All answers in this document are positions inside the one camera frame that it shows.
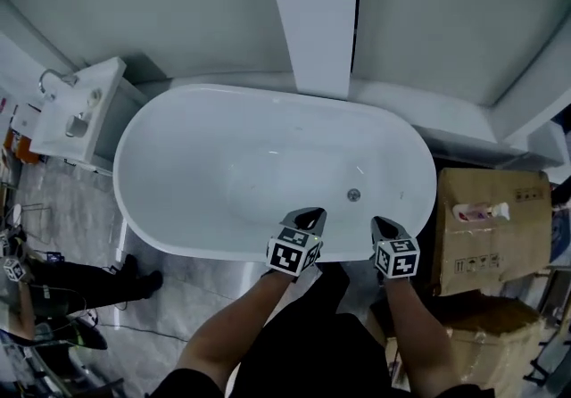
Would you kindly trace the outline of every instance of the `person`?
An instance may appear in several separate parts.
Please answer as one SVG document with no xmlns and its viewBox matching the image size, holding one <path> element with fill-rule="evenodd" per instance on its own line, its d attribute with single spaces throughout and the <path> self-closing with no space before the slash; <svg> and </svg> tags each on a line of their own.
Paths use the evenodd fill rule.
<svg viewBox="0 0 571 398">
<path fill-rule="evenodd" d="M 47 318 L 64 318 L 78 311 L 150 298 L 162 286 L 162 274 L 137 277 L 137 259 L 128 255 L 116 274 L 78 263 L 44 262 L 25 243 L 25 233 L 9 239 L 9 256 L 26 271 L 12 282 L 0 272 L 0 329 L 15 341 L 33 341 L 36 325 Z"/>
<path fill-rule="evenodd" d="M 244 296 L 207 320 L 177 366 L 151 395 L 233 397 L 395 396 L 383 347 L 351 314 L 336 314 L 349 278 L 339 263 L 266 324 L 293 277 L 272 270 Z M 386 279 L 399 352 L 413 393 L 421 398 L 491 394 L 462 385 L 451 342 L 407 279 Z"/>
</svg>

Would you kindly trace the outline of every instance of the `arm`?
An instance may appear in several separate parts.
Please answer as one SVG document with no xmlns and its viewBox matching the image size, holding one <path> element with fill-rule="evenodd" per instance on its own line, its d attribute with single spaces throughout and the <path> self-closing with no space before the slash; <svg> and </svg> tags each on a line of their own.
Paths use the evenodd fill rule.
<svg viewBox="0 0 571 398">
<path fill-rule="evenodd" d="M 28 284 L 20 281 L 18 287 L 20 292 L 20 315 L 13 312 L 8 314 L 8 331 L 13 335 L 31 341 L 36 334 L 34 307 L 32 306 Z"/>
<path fill-rule="evenodd" d="M 428 312 L 407 279 L 386 279 L 394 330 L 412 389 L 435 398 L 460 385 L 451 342 L 444 327 Z"/>
<path fill-rule="evenodd" d="M 262 277 L 244 296 L 207 320 L 188 341 L 177 368 L 195 369 L 224 392 L 242 360 L 276 308 L 292 276 L 274 272 Z"/>
</svg>

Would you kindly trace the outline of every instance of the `tile floor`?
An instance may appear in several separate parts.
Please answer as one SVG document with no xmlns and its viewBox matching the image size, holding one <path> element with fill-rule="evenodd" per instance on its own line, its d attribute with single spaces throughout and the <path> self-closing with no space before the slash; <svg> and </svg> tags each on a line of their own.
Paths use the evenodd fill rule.
<svg viewBox="0 0 571 398">
<path fill-rule="evenodd" d="M 110 326 L 99 327 L 109 344 L 107 351 L 79 350 L 87 365 L 106 379 L 123 377 L 123 392 L 129 398 L 152 392 L 173 368 L 185 343 L 114 325 L 188 339 L 266 270 L 262 263 L 177 257 L 153 249 L 123 225 L 111 178 L 58 159 L 26 166 L 16 201 L 50 208 L 42 211 L 41 217 L 40 211 L 22 214 L 22 224 L 36 236 L 29 242 L 38 250 L 60 252 L 67 261 L 111 266 L 116 263 L 117 246 L 124 235 L 124 253 L 133 253 L 144 273 L 162 271 L 164 286 L 149 300 L 129 303 L 124 311 L 115 307 L 98 311 L 100 324 Z M 340 311 L 364 319 L 377 296 L 375 273 L 367 262 L 347 263 L 346 269 L 352 284 Z M 295 286 L 290 286 L 277 309 L 303 294 L 318 273 L 315 268 L 304 273 Z"/>
</svg>

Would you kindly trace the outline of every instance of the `cardboard box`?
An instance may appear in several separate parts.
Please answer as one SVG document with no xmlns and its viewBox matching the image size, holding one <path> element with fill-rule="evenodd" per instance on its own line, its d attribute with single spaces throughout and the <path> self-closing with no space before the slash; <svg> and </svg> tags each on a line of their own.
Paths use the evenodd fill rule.
<svg viewBox="0 0 571 398">
<path fill-rule="evenodd" d="M 460 203 L 506 202 L 510 219 L 460 222 Z M 444 169 L 438 179 L 434 260 L 436 294 L 496 286 L 549 264 L 550 184 L 540 172 Z"/>
<path fill-rule="evenodd" d="M 541 351 L 543 320 L 518 300 L 478 292 L 434 298 L 426 307 L 447 328 L 456 370 L 464 384 L 495 389 L 498 398 L 519 396 L 529 362 Z M 393 385 L 406 383 L 386 302 L 371 307 L 366 327 L 396 363 Z"/>
</svg>

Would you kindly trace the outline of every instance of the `bathtub drain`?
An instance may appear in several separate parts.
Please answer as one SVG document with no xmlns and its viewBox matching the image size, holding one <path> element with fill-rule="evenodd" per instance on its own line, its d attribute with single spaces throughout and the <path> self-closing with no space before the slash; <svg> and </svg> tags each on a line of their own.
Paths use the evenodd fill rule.
<svg viewBox="0 0 571 398">
<path fill-rule="evenodd" d="M 349 198 L 350 202 L 358 202 L 360 199 L 360 191 L 356 188 L 352 188 L 349 192 L 347 192 L 347 198 Z"/>
</svg>

